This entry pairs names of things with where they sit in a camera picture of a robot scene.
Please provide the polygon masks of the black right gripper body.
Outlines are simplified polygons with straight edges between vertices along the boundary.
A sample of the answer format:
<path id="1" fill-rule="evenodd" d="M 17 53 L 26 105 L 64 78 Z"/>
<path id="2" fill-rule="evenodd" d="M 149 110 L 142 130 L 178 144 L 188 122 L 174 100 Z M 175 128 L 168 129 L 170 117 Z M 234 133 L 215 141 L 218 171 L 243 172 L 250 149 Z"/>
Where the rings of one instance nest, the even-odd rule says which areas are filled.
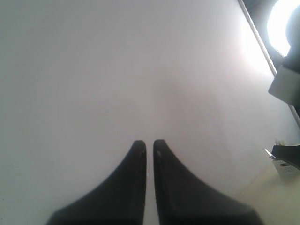
<path id="1" fill-rule="evenodd" d="M 272 155 L 276 159 L 285 161 L 297 169 L 300 168 L 300 146 L 274 145 Z"/>

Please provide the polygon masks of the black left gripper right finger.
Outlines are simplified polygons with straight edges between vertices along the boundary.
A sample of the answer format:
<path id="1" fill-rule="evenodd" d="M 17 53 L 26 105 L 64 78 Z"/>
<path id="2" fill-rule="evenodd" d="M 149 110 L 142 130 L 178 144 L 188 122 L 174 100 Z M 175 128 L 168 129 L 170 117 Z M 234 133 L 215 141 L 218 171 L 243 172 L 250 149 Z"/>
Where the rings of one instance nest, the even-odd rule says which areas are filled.
<path id="1" fill-rule="evenodd" d="M 192 174 L 163 139 L 153 143 L 157 211 L 161 225 L 262 225 L 250 206 Z"/>

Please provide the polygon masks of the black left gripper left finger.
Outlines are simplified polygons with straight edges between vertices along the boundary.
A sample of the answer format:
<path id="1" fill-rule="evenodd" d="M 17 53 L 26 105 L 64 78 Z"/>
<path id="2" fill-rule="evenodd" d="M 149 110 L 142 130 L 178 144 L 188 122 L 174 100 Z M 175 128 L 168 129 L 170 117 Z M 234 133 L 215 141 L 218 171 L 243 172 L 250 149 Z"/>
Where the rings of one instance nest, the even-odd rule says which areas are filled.
<path id="1" fill-rule="evenodd" d="M 144 141 L 133 142 L 113 173 L 94 190 L 56 211 L 49 225 L 141 225 L 147 181 Z"/>

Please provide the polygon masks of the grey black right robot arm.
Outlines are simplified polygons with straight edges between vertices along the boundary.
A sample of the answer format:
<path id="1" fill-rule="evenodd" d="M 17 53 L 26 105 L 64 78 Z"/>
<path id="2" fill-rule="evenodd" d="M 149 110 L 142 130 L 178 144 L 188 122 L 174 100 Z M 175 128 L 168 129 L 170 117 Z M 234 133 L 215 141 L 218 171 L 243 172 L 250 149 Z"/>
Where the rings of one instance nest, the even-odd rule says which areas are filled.
<path id="1" fill-rule="evenodd" d="M 300 107 L 300 7 L 292 12 L 286 28 L 290 50 L 269 88 L 269 93 L 285 103 Z M 272 154 L 277 160 L 300 168 L 300 147 L 298 145 L 275 145 Z"/>

